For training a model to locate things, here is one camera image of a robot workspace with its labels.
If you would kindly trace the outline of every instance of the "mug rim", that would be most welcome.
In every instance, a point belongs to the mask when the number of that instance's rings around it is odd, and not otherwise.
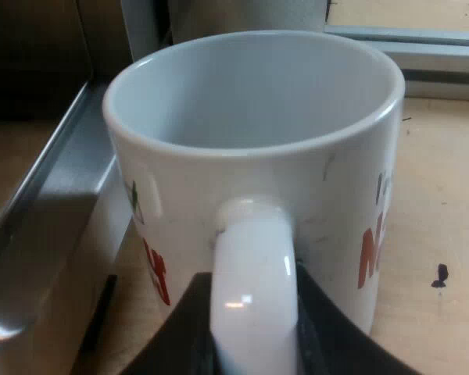
[[[389,95],[386,99],[376,107],[374,111],[371,111],[364,118],[347,125],[338,130],[334,130],[330,133],[326,133],[321,136],[310,137],[301,141],[293,141],[283,143],[281,145],[270,145],[263,147],[254,148],[204,148],[194,147],[186,145],[178,145],[166,141],[161,141],[153,137],[143,137],[137,131],[132,130],[129,126],[124,124],[121,118],[118,117],[117,111],[114,109],[115,95],[120,88],[122,82],[124,82],[127,76],[131,75],[135,70],[141,68],[144,65],[151,63],[155,59],[160,59],[160,56],[183,48],[190,48],[194,46],[200,46],[209,44],[213,41],[222,41],[232,38],[244,38],[244,37],[255,37],[261,35],[271,36],[294,36],[294,37],[306,37],[316,39],[328,39],[335,43],[340,43],[347,48],[356,49],[359,52],[375,55],[381,64],[385,65],[388,70],[390,78]],[[310,149],[322,148],[329,145],[337,144],[348,138],[352,138],[361,134],[365,131],[370,130],[379,124],[402,100],[405,94],[405,79],[394,61],[388,57],[385,53],[378,51],[377,49],[367,45],[348,39],[346,37],[339,37],[336,35],[330,35],[325,33],[319,33],[314,31],[303,31],[303,30],[251,30],[241,31],[228,34],[218,34],[210,37],[202,37],[200,39],[193,39],[172,45],[170,47],[161,49],[157,52],[153,52],[136,62],[130,64],[127,68],[122,70],[109,84],[104,98],[102,100],[102,114],[108,125],[119,137],[124,138],[129,143],[141,146],[144,148],[152,149],[155,152],[161,154],[167,154],[172,156],[180,156],[186,158],[200,158],[200,159],[211,159],[211,158],[252,158],[252,157],[264,157],[264,156],[279,156],[279,155],[291,155],[299,152],[305,152]]]

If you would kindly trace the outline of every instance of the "countertop surface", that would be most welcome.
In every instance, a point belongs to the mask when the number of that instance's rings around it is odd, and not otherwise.
[[[0,121],[0,212],[51,136],[57,120]]]
[[[469,102],[407,99],[403,118],[371,337],[422,373],[469,374]],[[98,345],[72,375],[119,373],[162,322],[133,226],[115,273]]]

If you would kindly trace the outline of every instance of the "mug handle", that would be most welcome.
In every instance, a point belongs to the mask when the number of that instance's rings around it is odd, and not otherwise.
[[[210,331],[225,374],[297,372],[292,221],[273,202],[242,199],[218,216]]]

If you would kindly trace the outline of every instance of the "red lettering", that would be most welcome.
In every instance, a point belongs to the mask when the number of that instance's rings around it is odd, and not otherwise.
[[[149,249],[148,242],[143,238],[142,241],[144,242],[144,247],[146,249],[146,255],[148,256],[148,261],[149,265],[151,266],[151,269],[153,270],[153,273],[156,275],[155,277],[152,278],[153,280],[153,285],[155,285],[156,290],[158,291],[159,296],[165,302],[166,305],[170,306],[170,299],[169,299],[169,294],[166,291],[166,284],[165,284],[165,262],[163,261],[163,258],[161,255],[158,255],[155,250]]]
[[[374,274],[375,267],[378,270],[378,260],[380,258],[379,255],[381,253],[379,238],[381,236],[382,215],[383,212],[381,212],[377,219],[375,241],[374,235],[372,234],[372,229],[368,228],[367,230],[365,230],[365,233],[363,233],[363,244],[361,245],[360,257],[360,272],[358,274],[358,289],[361,289],[365,285],[365,280],[367,278],[367,266],[369,277],[372,277],[372,275]]]

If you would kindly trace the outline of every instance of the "white mug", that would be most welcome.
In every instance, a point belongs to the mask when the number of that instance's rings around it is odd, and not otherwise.
[[[104,117],[164,317],[213,272],[225,373],[296,372],[295,258],[371,329],[403,95],[386,55],[305,31],[189,41],[109,86]]]

